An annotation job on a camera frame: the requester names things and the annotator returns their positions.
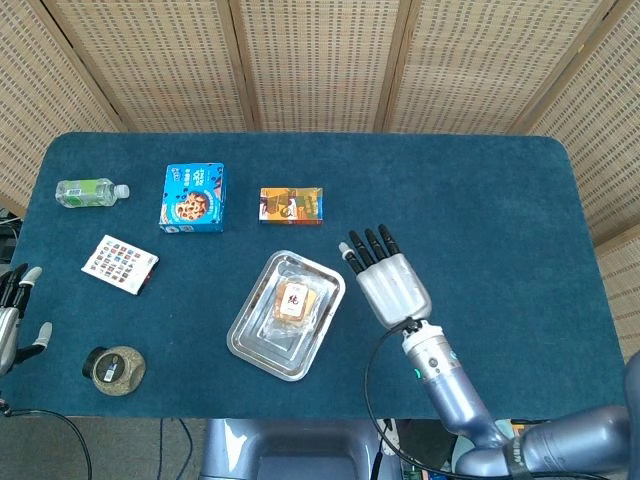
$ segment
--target woven panel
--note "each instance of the woven panel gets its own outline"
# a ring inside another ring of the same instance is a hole
[[[595,243],[640,223],[639,59],[636,1],[532,129],[567,147]]]
[[[215,0],[48,3],[131,128],[246,129]]]
[[[373,129],[397,1],[246,0],[241,8],[265,130]]]
[[[615,248],[598,255],[625,360],[640,350],[640,228],[634,230]]]
[[[1,2],[0,58],[0,195],[22,214],[56,136],[116,127],[26,0]]]
[[[598,3],[423,1],[390,129],[506,132]]]

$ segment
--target robotic hand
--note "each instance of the robotic hand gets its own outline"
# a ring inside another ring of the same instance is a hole
[[[640,352],[627,364],[627,408],[587,410],[509,440],[496,427],[442,328],[429,323],[431,298],[422,282],[387,228],[380,225],[379,232],[388,253],[373,231],[365,231],[377,261],[353,231],[349,236],[363,263],[346,243],[340,244],[340,252],[388,329],[386,335],[402,332],[402,348],[421,373],[444,427],[473,442],[475,448],[459,459],[456,473],[530,478],[530,472],[605,473],[629,465],[629,480],[640,480]]]
[[[33,344],[18,349],[18,327],[24,317],[31,288],[42,273],[40,267],[34,267],[22,278],[26,270],[25,263],[0,277],[0,376],[8,373],[13,365],[45,350],[51,337],[51,323],[45,322]]]

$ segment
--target blue table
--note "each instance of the blue table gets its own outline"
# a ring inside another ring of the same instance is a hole
[[[224,162],[223,234],[163,233],[169,163]],[[61,179],[131,187],[111,208],[69,210]],[[321,186],[325,224],[257,221],[261,186]],[[367,134],[100,134],[56,139],[14,264],[44,269],[21,346],[42,321],[50,348],[0,379],[12,405],[69,415],[364,417],[362,374],[383,328],[337,250],[385,223],[497,417],[547,418],[622,399],[622,358],[567,154],[549,138]],[[80,271],[104,234],[160,257],[132,296]],[[307,377],[286,383],[233,356],[225,336],[267,258],[290,249],[343,274],[347,294]],[[98,345],[147,360],[133,394],[81,375]],[[372,370],[379,416],[433,418],[393,339]]]

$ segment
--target blue box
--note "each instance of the blue box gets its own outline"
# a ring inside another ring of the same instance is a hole
[[[167,166],[160,228],[167,233],[222,232],[226,193],[222,163]]]

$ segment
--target stainless steel tray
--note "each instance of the stainless steel tray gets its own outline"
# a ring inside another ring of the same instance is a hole
[[[287,275],[313,277],[321,286],[316,299],[320,302],[316,321],[301,334],[268,338],[264,335],[265,318],[273,308],[276,286]],[[344,292],[344,279],[338,272],[296,253],[280,250],[267,261],[231,325],[227,346],[234,355],[282,380],[300,380],[309,371]]]

